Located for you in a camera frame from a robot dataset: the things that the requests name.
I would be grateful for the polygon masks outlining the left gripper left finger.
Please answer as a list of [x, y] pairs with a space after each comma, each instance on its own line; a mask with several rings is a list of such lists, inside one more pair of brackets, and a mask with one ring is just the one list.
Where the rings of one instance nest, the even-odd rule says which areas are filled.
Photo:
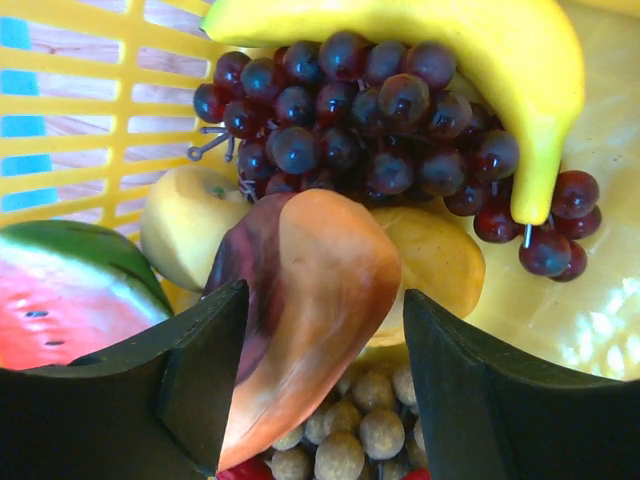
[[244, 281], [67, 366], [1, 373], [5, 479], [204, 479], [219, 464]]

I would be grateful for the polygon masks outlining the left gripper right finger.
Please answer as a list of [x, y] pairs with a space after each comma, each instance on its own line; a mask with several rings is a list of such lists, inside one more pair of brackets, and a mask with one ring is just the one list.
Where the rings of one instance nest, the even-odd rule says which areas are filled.
[[403, 320], [433, 478], [638, 478], [638, 381], [526, 353], [416, 289]]

